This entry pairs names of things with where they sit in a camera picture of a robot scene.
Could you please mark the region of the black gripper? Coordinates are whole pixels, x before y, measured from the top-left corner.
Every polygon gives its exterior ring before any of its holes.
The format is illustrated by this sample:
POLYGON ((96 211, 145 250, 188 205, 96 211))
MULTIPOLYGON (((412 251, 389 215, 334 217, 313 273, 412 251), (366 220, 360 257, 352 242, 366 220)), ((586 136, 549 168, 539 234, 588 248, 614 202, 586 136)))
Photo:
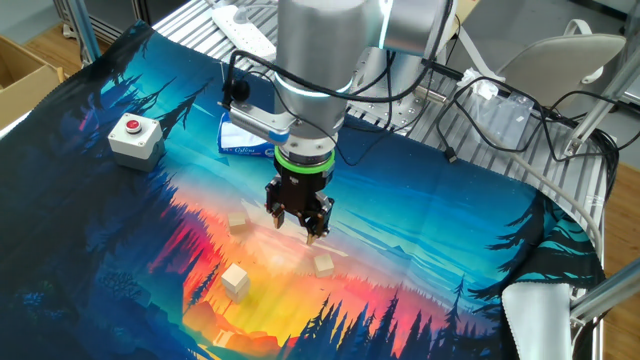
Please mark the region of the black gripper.
POLYGON ((323 193, 333 178, 333 171, 303 174, 280 169, 279 180, 271 180, 265 187, 266 211, 276 229, 284 223, 285 211, 297 215, 300 225, 307 230, 307 245, 326 237, 330 232, 329 220, 334 199, 323 193))

